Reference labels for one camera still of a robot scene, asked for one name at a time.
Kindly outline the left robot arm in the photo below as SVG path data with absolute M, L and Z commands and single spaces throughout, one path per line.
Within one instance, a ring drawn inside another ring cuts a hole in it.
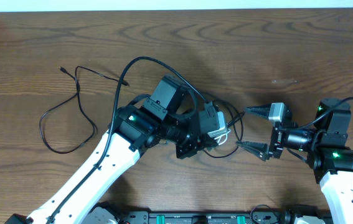
M 30 215 L 13 214 L 7 223 L 81 223 L 114 181 L 161 140 L 173 142 L 180 159 L 218 146 L 227 124 L 213 103 L 202 111 L 177 113 L 184 97 L 193 93 L 166 75 L 140 108 L 134 103 L 118 108 L 95 151 L 66 184 Z

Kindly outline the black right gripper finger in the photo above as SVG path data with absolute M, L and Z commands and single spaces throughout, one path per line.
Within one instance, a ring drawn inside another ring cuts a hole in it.
M 270 109 L 271 105 L 250 106 L 245 107 L 245 112 L 246 114 L 253 114 L 255 116 L 259 116 L 263 119 L 268 120 Z
M 266 161 L 270 158 L 269 146 L 267 144 L 260 142 L 237 141 L 236 145 L 244 148 L 262 161 Z

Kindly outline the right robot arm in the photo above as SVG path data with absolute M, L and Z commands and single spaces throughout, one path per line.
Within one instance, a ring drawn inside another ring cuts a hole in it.
M 272 124 L 270 143 L 236 143 L 262 161 L 280 158 L 284 150 L 294 156 L 306 152 L 301 161 L 313 170 L 334 223 L 353 223 L 353 150 L 346 146 L 350 101 L 353 96 L 322 99 L 315 119 L 302 126 L 293 121 L 293 114 L 284 103 L 248 107 L 247 113 Z

